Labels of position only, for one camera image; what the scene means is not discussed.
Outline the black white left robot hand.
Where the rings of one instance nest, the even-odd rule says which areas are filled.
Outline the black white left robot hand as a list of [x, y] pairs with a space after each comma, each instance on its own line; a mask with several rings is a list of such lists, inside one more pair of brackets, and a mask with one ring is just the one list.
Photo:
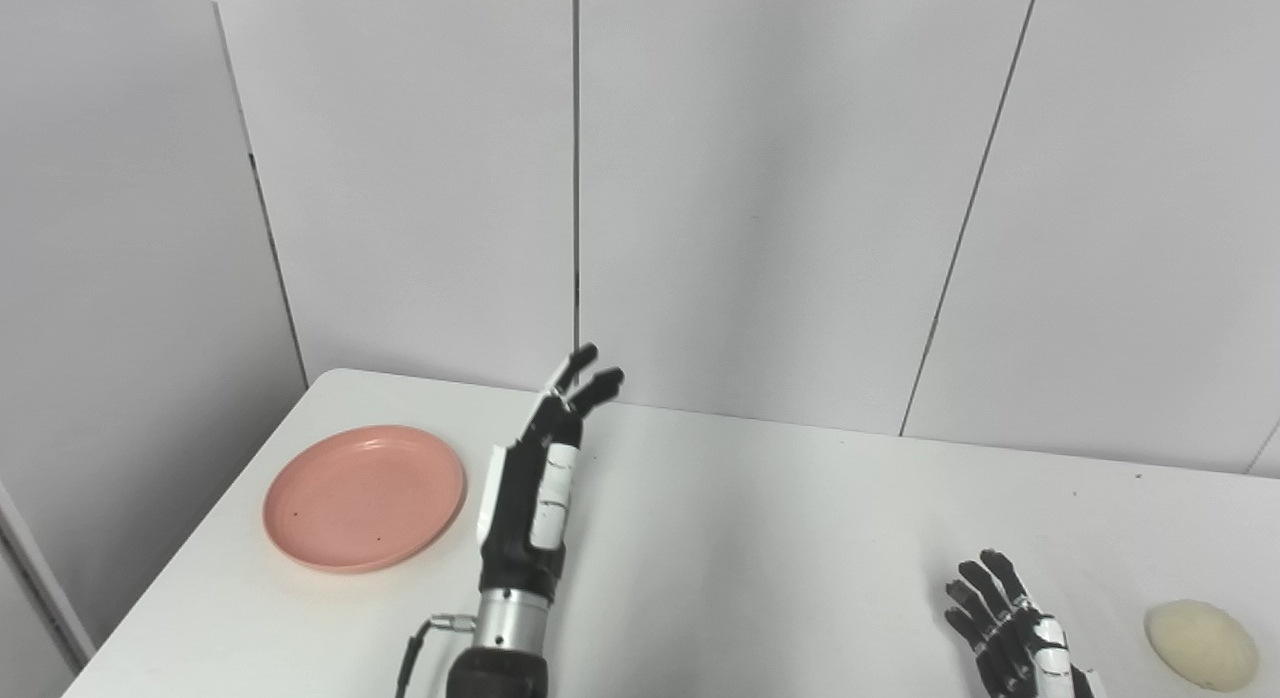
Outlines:
[[573, 467], [588, 415], [617, 397], [620, 368], [575, 378], [599, 356], [586, 342], [556, 369], [538, 394], [525, 428], [495, 455], [477, 523], [479, 588], [520, 590], [553, 602], [566, 560]]

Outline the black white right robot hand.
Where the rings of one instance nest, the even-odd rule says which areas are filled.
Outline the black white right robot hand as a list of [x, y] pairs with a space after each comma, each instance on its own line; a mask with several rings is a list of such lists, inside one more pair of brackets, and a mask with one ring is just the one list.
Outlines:
[[943, 590], [943, 620], [969, 647], [989, 697], [1105, 697], [1100, 675], [1078, 667], [1068, 635], [993, 548], [957, 566]]

